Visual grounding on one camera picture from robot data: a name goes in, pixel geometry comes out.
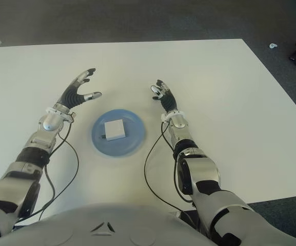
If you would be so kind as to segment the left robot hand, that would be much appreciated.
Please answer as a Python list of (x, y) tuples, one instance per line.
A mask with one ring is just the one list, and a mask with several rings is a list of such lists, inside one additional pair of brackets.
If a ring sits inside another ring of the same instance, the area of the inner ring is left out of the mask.
[(101, 97), (101, 92), (93, 92), (84, 95), (78, 94), (79, 87), (85, 83), (90, 82), (89, 77), (92, 76), (95, 71), (96, 68), (91, 68), (78, 75), (65, 89), (57, 102), (68, 109), (72, 109), (83, 104), (86, 101)]

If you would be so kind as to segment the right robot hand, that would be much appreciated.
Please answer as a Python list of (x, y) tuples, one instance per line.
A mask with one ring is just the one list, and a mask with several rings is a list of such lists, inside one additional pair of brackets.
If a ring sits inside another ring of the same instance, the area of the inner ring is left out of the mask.
[(160, 101), (164, 110), (168, 113), (177, 110), (175, 97), (169, 87), (162, 80), (158, 79), (156, 85), (151, 86), (151, 91), (154, 93), (153, 100)]

